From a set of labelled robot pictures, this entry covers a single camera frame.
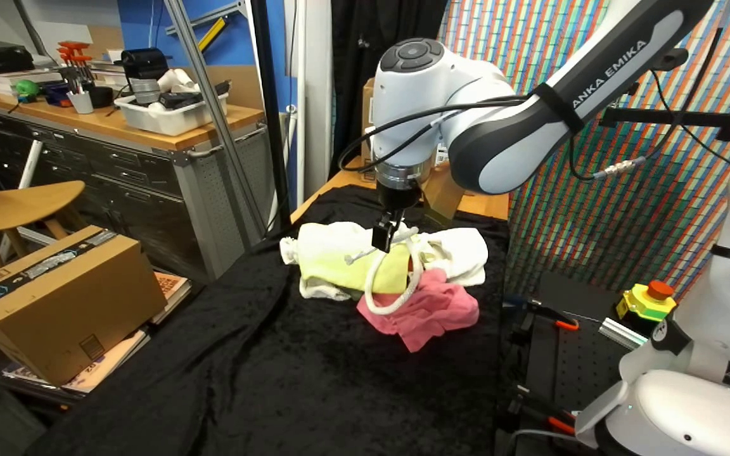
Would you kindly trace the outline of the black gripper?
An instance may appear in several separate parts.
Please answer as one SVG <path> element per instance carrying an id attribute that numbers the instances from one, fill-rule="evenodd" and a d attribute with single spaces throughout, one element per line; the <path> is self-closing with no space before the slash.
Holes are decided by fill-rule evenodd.
<path id="1" fill-rule="evenodd" d="M 380 195 L 380 205 L 385 211 L 385 219 L 390 223 L 388 223 L 388 229 L 385 229 L 385 223 L 376 223 L 371 229 L 371 249 L 390 252 L 394 234 L 397 234 L 394 221 L 401 221 L 403 212 L 421 200 L 421 181 L 412 176 L 401 176 L 401 178 L 380 176 L 376 178 L 376 195 Z"/>

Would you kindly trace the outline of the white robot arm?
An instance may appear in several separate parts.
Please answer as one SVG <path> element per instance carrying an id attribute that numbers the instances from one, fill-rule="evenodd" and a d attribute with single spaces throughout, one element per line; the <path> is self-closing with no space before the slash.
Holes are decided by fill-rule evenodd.
<path id="1" fill-rule="evenodd" d="M 455 186 L 508 192 L 582 125 L 683 38 L 711 0 L 613 0 L 600 29 L 539 86 L 520 96 L 504 74 L 430 38 L 390 46 L 375 72 L 370 152 L 385 252 L 418 200 L 430 157 Z M 617 380 L 574 415 L 573 439 L 634 456 L 730 456 L 730 182 L 705 274 L 651 340 L 617 362 Z"/>

